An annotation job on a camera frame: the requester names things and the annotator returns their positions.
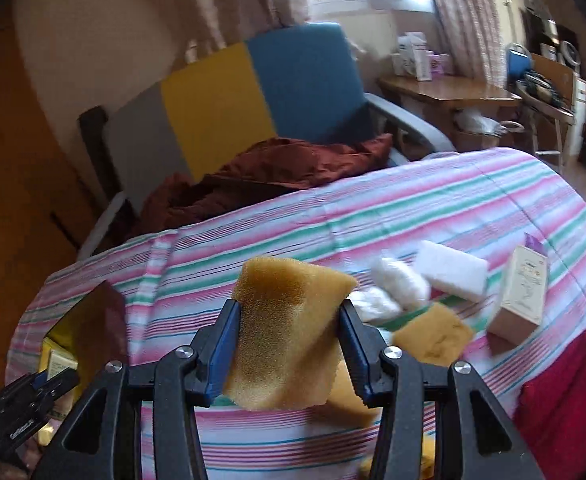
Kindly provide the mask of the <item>right patterned curtain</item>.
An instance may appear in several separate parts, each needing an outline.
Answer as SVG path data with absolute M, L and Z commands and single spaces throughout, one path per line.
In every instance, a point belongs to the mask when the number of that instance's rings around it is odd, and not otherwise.
M 495 0 L 433 1 L 456 72 L 502 86 L 505 53 Z

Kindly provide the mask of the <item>white plastic wrapped ball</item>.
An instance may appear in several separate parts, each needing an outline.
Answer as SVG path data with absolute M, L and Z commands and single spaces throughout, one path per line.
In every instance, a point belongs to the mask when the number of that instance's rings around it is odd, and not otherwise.
M 391 257 L 375 259 L 371 278 L 406 311 L 418 310 L 430 301 L 429 282 L 403 261 Z

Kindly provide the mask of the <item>white box on table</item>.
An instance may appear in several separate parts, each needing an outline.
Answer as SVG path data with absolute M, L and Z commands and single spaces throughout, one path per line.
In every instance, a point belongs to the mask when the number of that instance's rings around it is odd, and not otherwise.
M 401 74 L 418 81 L 432 79 L 427 38 L 423 32 L 407 32 L 398 37 L 398 54 Z

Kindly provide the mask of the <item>yellow sponge block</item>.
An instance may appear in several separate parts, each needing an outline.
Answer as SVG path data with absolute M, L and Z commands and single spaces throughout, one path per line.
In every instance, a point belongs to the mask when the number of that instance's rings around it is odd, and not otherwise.
M 246 411 L 324 404 L 341 359 L 337 317 L 357 285 L 354 276 L 291 258 L 247 260 L 232 292 L 240 328 L 223 394 Z
M 421 363 L 449 367 L 464 353 L 474 332 L 450 308 L 435 302 L 393 333 L 394 346 Z

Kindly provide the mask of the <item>wooden side table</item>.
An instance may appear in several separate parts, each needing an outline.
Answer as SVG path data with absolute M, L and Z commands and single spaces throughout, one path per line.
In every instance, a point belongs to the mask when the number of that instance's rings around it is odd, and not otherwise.
M 455 116 L 464 110 L 477 110 L 495 120 L 506 118 L 521 104 L 521 99 L 502 87 L 461 76 L 442 76 L 418 81 L 402 76 L 381 76 L 382 96 L 430 122 L 450 138 L 458 151 L 497 148 L 498 140 L 461 131 Z

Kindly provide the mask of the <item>blue bag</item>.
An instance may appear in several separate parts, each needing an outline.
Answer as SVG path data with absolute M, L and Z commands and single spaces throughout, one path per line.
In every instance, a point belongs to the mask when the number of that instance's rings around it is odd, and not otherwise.
M 506 47 L 506 75 L 508 81 L 521 79 L 533 67 L 531 53 L 522 44 L 508 44 Z

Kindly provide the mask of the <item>gold tin box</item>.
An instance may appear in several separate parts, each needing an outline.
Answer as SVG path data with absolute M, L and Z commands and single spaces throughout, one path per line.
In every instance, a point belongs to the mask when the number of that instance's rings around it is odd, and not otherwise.
M 61 352 L 78 365 L 79 385 L 72 390 L 78 400 L 107 362 L 127 364 L 125 298 L 104 281 L 70 308 L 44 335 L 39 372 L 48 367 L 50 353 Z

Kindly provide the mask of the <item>white foam sponge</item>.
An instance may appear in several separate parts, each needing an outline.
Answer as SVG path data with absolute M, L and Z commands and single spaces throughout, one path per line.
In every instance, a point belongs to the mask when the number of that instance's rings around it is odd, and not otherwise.
M 482 258 L 423 240 L 412 267 L 441 292 L 471 302 L 480 302 L 484 297 L 488 262 Z

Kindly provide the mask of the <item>patterned curtain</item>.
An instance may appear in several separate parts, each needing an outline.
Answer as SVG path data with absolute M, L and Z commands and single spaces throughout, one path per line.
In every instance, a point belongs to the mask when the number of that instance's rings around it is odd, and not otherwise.
M 495 0 L 433 1 L 456 72 L 502 86 L 505 53 Z
M 262 32 L 309 20 L 309 0 L 182 0 L 190 64 Z

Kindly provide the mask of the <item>purple box on table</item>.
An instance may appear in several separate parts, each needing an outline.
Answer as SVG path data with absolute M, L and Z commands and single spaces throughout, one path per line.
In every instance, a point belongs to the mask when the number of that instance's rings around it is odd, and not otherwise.
M 448 53 L 427 51 L 427 59 L 430 63 L 432 79 L 455 75 L 453 58 Z

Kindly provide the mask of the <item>metal frame stand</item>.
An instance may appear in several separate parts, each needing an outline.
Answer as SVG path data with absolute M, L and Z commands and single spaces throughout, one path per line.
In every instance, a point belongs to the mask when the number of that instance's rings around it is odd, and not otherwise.
M 516 82 L 516 93 L 523 102 L 524 115 L 528 118 L 532 154 L 562 176 L 566 166 L 566 144 L 564 141 L 574 124 L 574 114 L 570 110 L 554 107 L 534 98 L 526 91 L 523 80 Z M 540 148 L 539 124 L 546 124 L 554 130 L 555 144 L 549 150 Z

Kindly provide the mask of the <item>cream herbal cream box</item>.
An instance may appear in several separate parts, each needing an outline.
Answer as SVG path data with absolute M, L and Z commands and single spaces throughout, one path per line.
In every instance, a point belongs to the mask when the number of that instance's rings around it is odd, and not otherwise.
M 514 248 L 487 332 L 515 346 L 522 344 L 543 322 L 547 280 L 546 256 L 523 245 Z

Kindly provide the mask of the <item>red cloth bottom right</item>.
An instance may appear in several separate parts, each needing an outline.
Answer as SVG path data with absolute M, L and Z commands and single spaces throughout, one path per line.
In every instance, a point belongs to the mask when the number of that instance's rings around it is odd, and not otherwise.
M 586 330 L 525 382 L 514 425 L 547 479 L 586 479 Z

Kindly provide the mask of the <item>white plastic wrapped lump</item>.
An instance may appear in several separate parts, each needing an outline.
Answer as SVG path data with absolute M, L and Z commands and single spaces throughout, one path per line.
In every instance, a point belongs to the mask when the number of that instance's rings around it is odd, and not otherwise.
M 400 305 L 379 287 L 354 290 L 347 299 L 364 323 L 381 325 L 395 320 L 403 313 Z

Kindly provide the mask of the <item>left patterned curtain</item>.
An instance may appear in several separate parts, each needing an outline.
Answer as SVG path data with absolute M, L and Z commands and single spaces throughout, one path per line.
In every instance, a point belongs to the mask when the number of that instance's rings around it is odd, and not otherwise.
M 182 0 L 190 64 L 262 32 L 309 20 L 309 0 Z

